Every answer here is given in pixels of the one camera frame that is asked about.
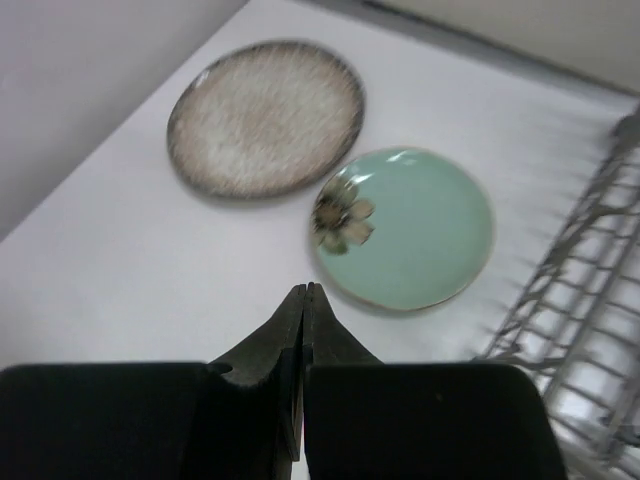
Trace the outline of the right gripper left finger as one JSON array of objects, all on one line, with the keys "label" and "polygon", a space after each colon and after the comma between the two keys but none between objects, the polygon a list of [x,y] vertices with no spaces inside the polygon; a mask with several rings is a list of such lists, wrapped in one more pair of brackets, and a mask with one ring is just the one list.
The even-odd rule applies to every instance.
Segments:
[{"label": "right gripper left finger", "polygon": [[289,458],[300,460],[302,432],[302,340],[306,297],[304,284],[294,286],[263,325],[209,363],[239,389],[276,385],[276,425]]}]

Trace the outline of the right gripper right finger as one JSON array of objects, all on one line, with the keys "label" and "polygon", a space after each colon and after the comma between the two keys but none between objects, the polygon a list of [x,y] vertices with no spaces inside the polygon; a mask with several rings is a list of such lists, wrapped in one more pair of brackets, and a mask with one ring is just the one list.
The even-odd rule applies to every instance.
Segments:
[{"label": "right gripper right finger", "polygon": [[321,284],[307,285],[302,314],[305,365],[380,365],[338,320]]}]

